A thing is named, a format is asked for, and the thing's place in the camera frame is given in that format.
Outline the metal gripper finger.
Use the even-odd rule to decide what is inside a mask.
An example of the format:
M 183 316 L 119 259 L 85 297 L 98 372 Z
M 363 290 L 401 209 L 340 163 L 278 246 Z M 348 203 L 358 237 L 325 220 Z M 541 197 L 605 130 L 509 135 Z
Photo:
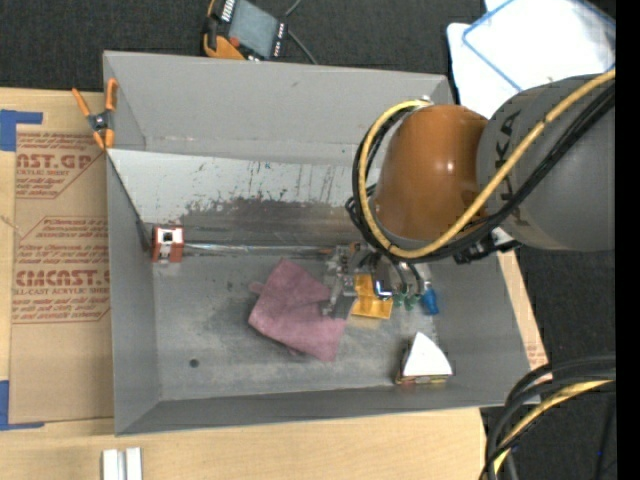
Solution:
M 352 253 L 348 248 L 342 247 L 338 255 L 338 287 L 337 317 L 346 320 L 351 312 L 351 307 L 357 296 L 356 292 L 356 267 L 352 259 Z
M 336 317 L 338 301 L 342 293 L 343 266 L 339 253 L 334 254 L 325 264 L 324 285 L 329 289 L 329 297 L 322 312 L 326 316 Z

